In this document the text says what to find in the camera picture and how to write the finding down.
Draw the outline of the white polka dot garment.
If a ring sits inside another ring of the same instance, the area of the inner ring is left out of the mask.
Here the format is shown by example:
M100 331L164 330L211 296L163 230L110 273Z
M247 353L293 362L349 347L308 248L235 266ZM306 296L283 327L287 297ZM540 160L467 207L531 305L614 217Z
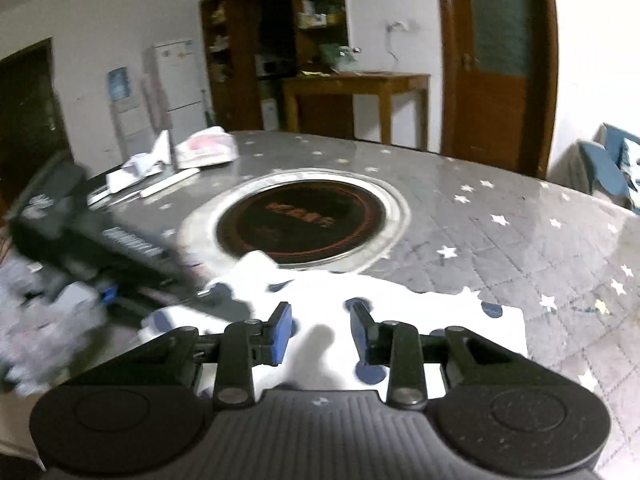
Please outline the white polka dot garment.
M175 304L148 315L138 337L148 342L178 327L216 335L232 314L265 322L282 302L291 307L291 337L276 366L257 365L254 390L292 387L303 390L374 390L385 396L388 369L363 353L373 336L354 307L368 310L375 327L398 323L419 334L440 334L461 326L501 347L526 356L523 312L480 299L463 287L455 294L413 292L382 278L325 270L283 269L262 252L251 252L209 284L218 304L206 314Z

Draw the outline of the white marker pen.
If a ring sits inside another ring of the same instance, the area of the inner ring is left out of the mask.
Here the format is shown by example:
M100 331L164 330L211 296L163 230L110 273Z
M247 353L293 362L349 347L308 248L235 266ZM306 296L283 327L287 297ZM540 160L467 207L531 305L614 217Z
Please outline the white marker pen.
M189 179L190 177L196 176L199 172L200 170L198 168L189 168L189 169L181 170L164 180L158 181L148 186L147 188L144 188L140 192L140 197L147 198L157 193L160 193L163 190L167 190L168 188L171 188L172 186L180 182L183 182L186 179Z

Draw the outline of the crumpled white paper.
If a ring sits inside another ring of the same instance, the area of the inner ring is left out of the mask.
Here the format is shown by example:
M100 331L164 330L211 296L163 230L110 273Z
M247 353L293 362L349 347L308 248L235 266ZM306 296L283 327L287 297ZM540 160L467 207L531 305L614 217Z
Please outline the crumpled white paper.
M122 166L106 174L102 188L88 194L88 206L94 207L107 197L131 188L146 178L160 174L171 166L170 131L163 130L151 151L132 155Z

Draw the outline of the round induction cooktop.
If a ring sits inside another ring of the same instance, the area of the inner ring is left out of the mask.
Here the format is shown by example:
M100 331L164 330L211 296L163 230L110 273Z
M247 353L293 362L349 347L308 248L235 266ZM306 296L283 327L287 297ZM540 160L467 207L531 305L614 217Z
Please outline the round induction cooktop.
M177 244L213 278L250 252L285 269L361 272L411 223L393 185L364 174L299 168L247 180L192 211Z

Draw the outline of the water dispenser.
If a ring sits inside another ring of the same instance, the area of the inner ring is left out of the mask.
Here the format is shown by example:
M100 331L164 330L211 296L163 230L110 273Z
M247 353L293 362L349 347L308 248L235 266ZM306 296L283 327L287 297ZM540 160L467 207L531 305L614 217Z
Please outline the water dispenser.
M122 159L151 151L155 142L149 114L141 96L134 91L126 67L111 70L106 76L110 112Z

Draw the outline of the pink tissue pack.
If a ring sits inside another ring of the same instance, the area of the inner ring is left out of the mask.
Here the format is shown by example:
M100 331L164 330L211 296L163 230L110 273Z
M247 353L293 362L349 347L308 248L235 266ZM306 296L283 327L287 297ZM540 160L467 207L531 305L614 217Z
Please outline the pink tissue pack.
M175 150L181 170L228 164L239 156L234 136L219 126L193 133Z

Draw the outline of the white refrigerator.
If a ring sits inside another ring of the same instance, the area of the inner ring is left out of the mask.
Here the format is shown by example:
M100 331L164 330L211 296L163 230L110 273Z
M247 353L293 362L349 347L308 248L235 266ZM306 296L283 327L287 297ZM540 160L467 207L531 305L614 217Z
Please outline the white refrigerator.
M154 127L182 143L206 127L204 93L192 39L156 44L143 52Z

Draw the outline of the blue sofa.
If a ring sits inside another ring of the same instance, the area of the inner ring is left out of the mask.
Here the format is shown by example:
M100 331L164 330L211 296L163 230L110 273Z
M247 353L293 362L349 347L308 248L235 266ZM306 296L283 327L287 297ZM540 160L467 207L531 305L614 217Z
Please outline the blue sofa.
M565 151L548 180L638 214L639 159L639 137L604 122Z

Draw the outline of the glass kettle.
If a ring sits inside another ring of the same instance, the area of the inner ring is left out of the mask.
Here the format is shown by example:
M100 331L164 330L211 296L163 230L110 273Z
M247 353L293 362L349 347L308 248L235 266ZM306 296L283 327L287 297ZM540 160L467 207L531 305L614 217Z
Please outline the glass kettle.
M319 50L323 63L335 73L352 72L361 52L359 48L340 44L320 44Z

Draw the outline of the dark wooden shelf cabinet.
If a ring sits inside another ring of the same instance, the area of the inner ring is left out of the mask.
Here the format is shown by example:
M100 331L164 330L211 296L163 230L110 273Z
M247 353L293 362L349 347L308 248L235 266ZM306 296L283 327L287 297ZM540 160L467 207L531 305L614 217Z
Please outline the dark wooden shelf cabinet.
M345 0L202 0L200 15L213 114L228 131L285 130L285 81L333 74L320 44L349 44Z

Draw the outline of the brown wooden door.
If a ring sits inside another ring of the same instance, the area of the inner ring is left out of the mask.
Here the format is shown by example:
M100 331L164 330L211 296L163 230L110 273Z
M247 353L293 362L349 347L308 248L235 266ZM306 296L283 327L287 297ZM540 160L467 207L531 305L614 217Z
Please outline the brown wooden door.
M439 0L442 144L454 158L542 178L558 93L555 0Z

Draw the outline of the wall power socket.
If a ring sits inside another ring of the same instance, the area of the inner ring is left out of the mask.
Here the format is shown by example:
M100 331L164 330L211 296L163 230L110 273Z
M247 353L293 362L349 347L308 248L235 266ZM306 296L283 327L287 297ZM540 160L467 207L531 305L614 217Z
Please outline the wall power socket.
M420 24L413 20L393 21L386 24L386 32L402 32L403 34L416 34L420 30Z

